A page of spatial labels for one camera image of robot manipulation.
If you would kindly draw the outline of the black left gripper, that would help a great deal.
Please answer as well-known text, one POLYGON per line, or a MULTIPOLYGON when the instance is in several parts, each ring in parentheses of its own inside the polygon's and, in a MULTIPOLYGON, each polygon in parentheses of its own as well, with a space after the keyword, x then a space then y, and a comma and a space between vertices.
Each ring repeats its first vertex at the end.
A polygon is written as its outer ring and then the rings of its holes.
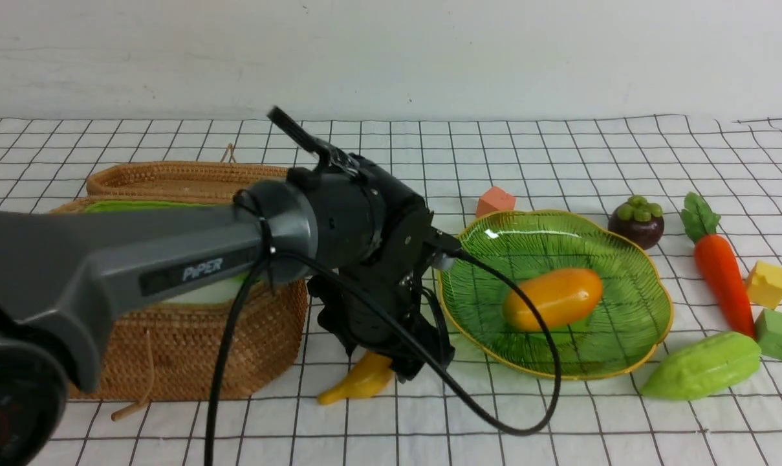
MULTIPOLYGON (((419 316, 417 291, 435 252, 433 216, 426 207, 412 207, 388 221, 378 250, 365 260, 340 268, 337 275, 371 297, 379 309, 415 336, 445 370, 455 358, 455 347, 419 316)), ((347 357, 352 357, 358 347, 390 357, 391 369, 402 384, 413 381, 423 368, 429 368, 429 363, 409 350, 373 310, 334 281, 316 275, 308 282, 308 290, 323 303, 317 323, 337 338, 347 357)))

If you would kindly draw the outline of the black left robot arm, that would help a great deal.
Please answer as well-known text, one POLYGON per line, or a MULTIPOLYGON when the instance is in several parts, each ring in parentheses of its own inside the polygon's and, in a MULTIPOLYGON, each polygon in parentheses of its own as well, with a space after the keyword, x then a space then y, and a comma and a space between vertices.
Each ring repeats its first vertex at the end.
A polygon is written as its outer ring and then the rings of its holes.
POLYGON ((346 351, 388 357, 400 381, 455 356, 444 319, 419 315, 445 235, 424 199, 358 155, 262 180, 227 205, 25 214, 0 210, 0 465, 36 457, 67 387, 91 392, 122 316, 245 272, 310 278, 320 324, 346 351))

